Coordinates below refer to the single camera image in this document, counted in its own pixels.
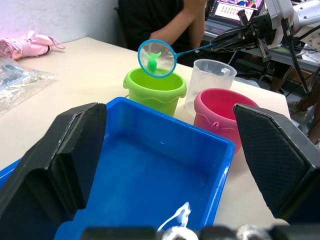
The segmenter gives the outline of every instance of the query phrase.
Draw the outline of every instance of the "measuring cup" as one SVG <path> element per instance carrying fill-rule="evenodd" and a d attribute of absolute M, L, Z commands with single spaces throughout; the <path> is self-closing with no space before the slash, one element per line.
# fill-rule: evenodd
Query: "measuring cup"
<path fill-rule="evenodd" d="M 192 116 L 196 115 L 196 96 L 205 89 L 230 89 L 237 71 L 223 62 L 200 59 L 194 62 L 190 85 L 184 107 Z"/>

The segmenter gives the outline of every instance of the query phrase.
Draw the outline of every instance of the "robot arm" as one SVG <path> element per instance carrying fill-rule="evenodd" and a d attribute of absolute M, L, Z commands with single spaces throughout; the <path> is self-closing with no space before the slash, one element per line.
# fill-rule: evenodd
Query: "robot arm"
<path fill-rule="evenodd" d="M 305 1 L 293 6 L 290 0 L 265 0 L 266 11 L 248 21 L 245 11 L 239 11 L 241 27 L 231 29 L 215 38 L 213 52 L 234 52 L 241 49 L 259 48 L 262 60 L 271 60 L 269 49 L 283 43 L 288 45 L 293 65 L 299 75 L 303 89 L 310 93 L 319 69 L 307 86 L 294 53 L 294 41 L 307 43 L 320 51 L 320 0 Z"/>
<path fill-rule="evenodd" d="M 301 37 L 320 25 L 320 0 L 305 1 L 292 6 L 290 0 L 265 0 L 267 14 L 271 18 L 272 28 L 276 30 L 274 40 L 268 47 L 277 47 L 283 40 L 282 20 L 287 19 L 292 27 L 292 34 Z M 320 29 L 301 39 L 315 50 L 320 50 Z"/>

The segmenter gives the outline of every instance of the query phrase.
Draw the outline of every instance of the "green bucket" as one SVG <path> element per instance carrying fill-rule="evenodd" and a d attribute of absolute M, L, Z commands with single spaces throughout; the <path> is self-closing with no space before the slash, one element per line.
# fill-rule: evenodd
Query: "green bucket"
<path fill-rule="evenodd" d="M 178 74 L 164 78 L 146 74 L 142 68 L 131 70 L 124 78 L 123 87 L 129 89 L 129 99 L 164 114 L 175 114 L 179 98 L 187 94 L 187 85 Z"/>

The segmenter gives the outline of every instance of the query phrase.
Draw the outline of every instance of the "pink toy bucket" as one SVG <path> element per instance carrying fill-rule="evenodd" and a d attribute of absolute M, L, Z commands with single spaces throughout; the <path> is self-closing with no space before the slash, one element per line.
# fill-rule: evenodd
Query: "pink toy bucket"
<path fill-rule="evenodd" d="M 194 126 L 231 140 L 235 144 L 235 153 L 241 148 L 235 104 L 258 105 L 251 99 L 234 91 L 210 88 L 201 91 L 194 100 L 196 112 Z"/>

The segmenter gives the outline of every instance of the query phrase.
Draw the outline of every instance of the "blue plastic tray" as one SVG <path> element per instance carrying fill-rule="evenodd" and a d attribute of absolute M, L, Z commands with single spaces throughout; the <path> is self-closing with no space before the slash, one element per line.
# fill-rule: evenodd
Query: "blue plastic tray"
<path fill-rule="evenodd" d="M 87 207 L 60 226 L 55 240 L 79 240 L 87 227 L 158 228 L 185 202 L 189 228 L 212 225 L 234 144 L 126 98 L 109 102 L 107 112 Z M 0 187 L 16 165 L 0 171 Z"/>

